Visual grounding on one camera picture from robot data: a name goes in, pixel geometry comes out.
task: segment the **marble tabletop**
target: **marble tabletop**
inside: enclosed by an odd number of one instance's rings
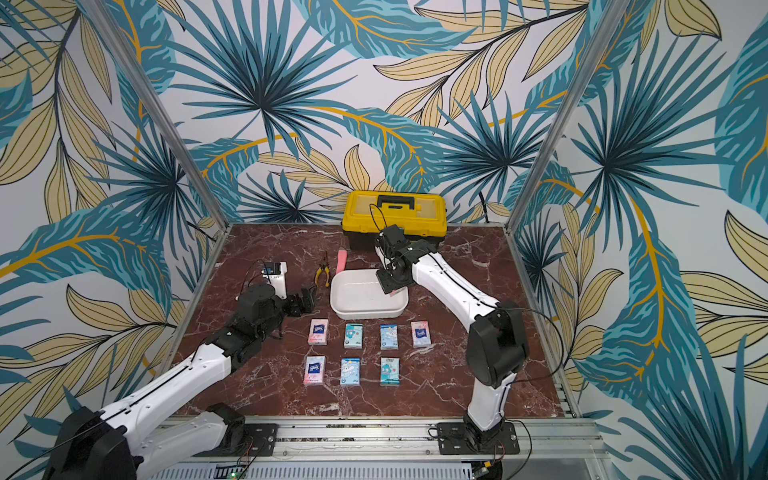
[[[236,309],[249,265],[258,259],[288,264],[288,293],[314,282],[318,261],[327,251],[331,273],[336,253],[347,242],[339,225],[233,226],[214,273],[184,334],[175,362],[191,354]],[[440,253],[467,280],[499,300],[514,300],[527,306],[518,271],[500,227],[450,227]],[[376,268],[373,252],[350,252],[347,269]],[[467,333],[461,323],[427,289],[409,287],[406,311],[395,319],[362,320],[363,348],[344,349],[344,326],[329,304],[329,289],[317,291],[316,311],[300,318],[287,318],[282,339],[268,339],[259,355],[233,375],[204,390],[183,406],[178,415],[196,415],[206,407],[225,402],[244,415],[417,415],[461,416],[472,398],[473,377],[466,366]],[[327,318],[328,344],[307,344],[312,318]],[[414,349],[410,323],[429,322],[434,346]],[[379,325],[398,325],[399,349],[381,351]],[[533,319],[525,314],[531,355],[519,379],[546,375],[538,333]],[[303,384],[304,359],[326,357],[325,384]],[[381,357],[400,358],[400,385],[381,386]],[[360,386],[341,386],[341,359],[359,357]],[[552,379],[513,385],[508,416],[562,416]]]

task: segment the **toolbox lid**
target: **toolbox lid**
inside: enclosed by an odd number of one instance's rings
[[[349,194],[342,228],[348,232],[378,233],[376,224],[381,228],[384,228],[385,224],[397,225],[406,235],[444,237],[448,230],[445,200],[439,195],[430,194],[365,190],[355,190]]]

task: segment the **wall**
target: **wall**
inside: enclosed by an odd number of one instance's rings
[[[768,475],[766,14],[630,2],[516,233],[620,478]]]
[[[339,221],[355,189],[503,221],[605,2],[179,2],[145,69],[234,222]]]
[[[77,405],[155,375],[216,230],[76,4],[39,3],[0,2],[2,478],[53,446]],[[124,7],[170,38],[156,4]]]

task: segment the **robotic arm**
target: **robotic arm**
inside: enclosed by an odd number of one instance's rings
[[[424,286],[467,329],[466,359],[475,385],[464,418],[464,439],[475,452],[493,449],[505,427],[508,387],[529,355],[517,305],[486,295],[453,270],[433,245],[406,239],[396,225],[379,233],[376,252],[384,265],[376,272],[384,293]]]
[[[514,303],[500,303],[453,270],[425,240],[409,241],[397,226],[377,237],[384,267],[376,275],[385,293],[419,284],[435,294],[468,331],[466,359],[475,385],[464,422],[438,424],[442,439],[454,444],[449,454],[495,452],[499,442],[514,444],[504,422],[509,385],[528,357],[522,317]],[[244,418],[224,404],[162,432],[152,432],[184,403],[226,378],[254,357],[286,316],[314,310],[313,292],[286,295],[285,263],[265,263],[269,283],[255,285],[238,298],[227,324],[183,362],[128,397],[92,412],[81,408],[61,425],[44,480],[134,480],[191,455],[237,447]]]

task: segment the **black cable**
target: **black cable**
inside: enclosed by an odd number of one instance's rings
[[[512,422],[519,422],[520,425],[523,425],[523,428],[525,429],[525,433],[528,434],[528,441],[531,443],[531,448],[528,450],[528,455],[525,457],[525,460],[523,461],[523,464],[520,465],[517,470],[512,472],[512,475],[510,475],[507,478],[505,478],[505,480],[511,480],[515,475],[520,473],[520,471],[525,467],[525,465],[528,464],[528,460],[531,459],[531,453],[533,453],[533,438],[531,437],[531,432],[528,431],[528,427],[525,426],[525,424],[523,422],[521,422],[520,420],[507,420],[507,419],[504,419],[504,421],[505,422],[510,422],[510,423],[512,423]]]
[[[376,222],[376,218],[373,216],[373,208],[376,207],[376,209],[379,211],[380,214],[382,214],[382,220],[384,220],[384,228],[387,228],[389,225],[386,224],[386,217],[384,217],[384,212],[381,209],[379,205],[376,204],[369,204],[368,210],[371,212],[371,220],[373,220],[373,225],[376,226],[376,229],[379,230],[379,232],[382,231],[382,229],[379,227],[379,224]]]
[[[14,470],[14,471],[13,471],[13,473],[11,473],[10,475],[8,475],[8,477],[6,477],[6,478],[5,478],[5,480],[11,480],[11,478],[13,478],[13,476],[14,476],[14,475],[16,475],[17,473],[19,473],[19,472],[20,472],[21,470],[23,470],[24,468],[27,468],[27,467],[29,466],[29,464],[31,464],[31,463],[32,463],[32,462],[34,462],[35,460],[38,460],[38,459],[40,459],[40,458],[42,458],[42,457],[46,456],[48,453],[51,453],[51,452],[53,452],[55,449],[59,448],[59,447],[60,447],[60,446],[62,446],[62,445],[66,445],[67,443],[71,442],[72,440],[76,439],[77,437],[80,437],[80,436],[83,436],[83,435],[85,435],[86,433],[90,432],[91,430],[95,429],[96,427],[98,427],[98,426],[101,426],[101,425],[105,424],[105,423],[106,423],[107,421],[109,421],[109,420],[112,420],[114,417],[116,417],[116,416],[120,415],[122,412],[125,412],[126,410],[127,410],[127,409],[121,409],[119,412],[117,412],[117,413],[115,413],[115,414],[113,414],[113,415],[110,415],[110,416],[108,416],[108,417],[107,417],[106,419],[104,419],[104,420],[101,420],[101,421],[100,421],[99,423],[97,423],[96,425],[93,425],[92,427],[89,427],[89,428],[87,428],[87,429],[83,430],[82,432],[78,433],[77,435],[73,435],[72,437],[70,437],[70,438],[68,438],[68,439],[64,440],[63,442],[61,442],[61,443],[59,443],[59,444],[57,444],[57,445],[53,445],[51,448],[49,448],[49,449],[48,449],[48,450],[46,450],[45,452],[43,452],[43,453],[41,453],[40,455],[38,455],[38,456],[34,457],[32,460],[29,460],[29,461],[28,461],[28,462],[26,462],[24,465],[20,466],[20,467],[19,467],[19,468],[17,468],[16,470]]]

